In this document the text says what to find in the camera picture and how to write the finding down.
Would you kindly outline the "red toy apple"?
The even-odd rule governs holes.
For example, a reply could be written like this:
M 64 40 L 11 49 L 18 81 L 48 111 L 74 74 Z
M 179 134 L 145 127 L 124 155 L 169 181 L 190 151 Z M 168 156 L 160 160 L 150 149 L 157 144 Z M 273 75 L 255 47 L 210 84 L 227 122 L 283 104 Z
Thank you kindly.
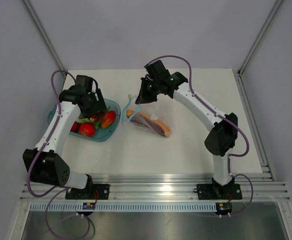
M 92 137 L 95 134 L 96 128 L 93 123 L 82 123 L 78 128 L 78 133 L 86 137 Z

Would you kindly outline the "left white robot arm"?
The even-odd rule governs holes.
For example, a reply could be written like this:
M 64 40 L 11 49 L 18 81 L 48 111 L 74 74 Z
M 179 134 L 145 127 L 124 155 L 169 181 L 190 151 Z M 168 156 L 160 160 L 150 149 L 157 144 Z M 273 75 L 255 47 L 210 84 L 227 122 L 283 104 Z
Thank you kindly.
M 51 191 L 37 194 L 31 182 L 50 185 L 52 189 L 66 190 L 68 200 L 96 199 L 97 185 L 88 174 L 70 169 L 61 154 L 71 127 L 78 117 L 89 117 L 106 111 L 106 105 L 97 81 L 86 75 L 73 78 L 74 84 L 61 93 L 53 92 L 57 108 L 45 134 L 33 149 L 26 149 L 22 155 L 27 170 L 26 185 L 35 198 L 42 198 Z

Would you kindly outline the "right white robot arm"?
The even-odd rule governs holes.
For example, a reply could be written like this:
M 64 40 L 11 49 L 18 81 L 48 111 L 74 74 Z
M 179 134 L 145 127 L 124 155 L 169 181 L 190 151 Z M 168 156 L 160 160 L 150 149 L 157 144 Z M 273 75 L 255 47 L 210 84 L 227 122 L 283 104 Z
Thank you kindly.
M 235 180 L 228 171 L 229 154 L 232 153 L 238 137 L 238 118 L 234 113 L 218 112 L 205 99 L 191 89 L 190 78 L 180 72 L 170 73 L 161 60 L 145 65 L 146 76 L 141 79 L 137 104 L 157 101 L 159 94 L 167 95 L 185 106 L 206 127 L 209 132 L 204 141 L 206 149 L 213 156 L 214 174 L 211 184 L 203 192 L 210 198 L 224 198 L 230 193 Z

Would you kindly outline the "clear zip top bag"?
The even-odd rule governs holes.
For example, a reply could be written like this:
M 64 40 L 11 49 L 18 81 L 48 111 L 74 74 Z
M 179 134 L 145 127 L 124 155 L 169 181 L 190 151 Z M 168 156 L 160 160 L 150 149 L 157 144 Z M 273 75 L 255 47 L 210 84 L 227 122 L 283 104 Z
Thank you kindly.
M 121 120 L 156 135 L 168 138 L 174 127 L 171 111 L 163 103 L 136 104 L 137 95 L 128 94 L 128 103 L 122 110 Z

